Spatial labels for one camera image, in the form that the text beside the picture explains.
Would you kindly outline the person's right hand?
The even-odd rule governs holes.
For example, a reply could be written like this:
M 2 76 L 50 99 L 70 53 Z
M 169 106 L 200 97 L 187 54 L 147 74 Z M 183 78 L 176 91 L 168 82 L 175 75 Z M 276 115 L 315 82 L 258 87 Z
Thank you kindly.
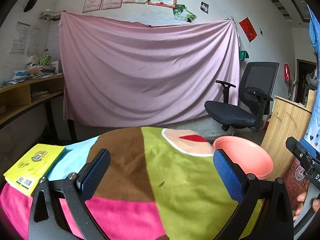
M 303 192 L 302 194 L 298 195 L 297 196 L 297 201 L 299 202 L 299 206 L 297 207 L 295 213 L 294 213 L 294 216 L 293 216 L 293 220 L 297 220 L 299 214 L 301 213 L 302 211 L 302 208 L 303 208 L 303 205 L 304 205 L 304 202 L 305 202 L 305 199 L 306 199 L 306 195 L 307 195 L 307 192 Z M 318 212 L 319 210 L 319 207 L 320 207 L 320 201 L 319 199 L 314 199 L 313 200 L 313 203 L 312 203 L 312 208 L 315 212 Z

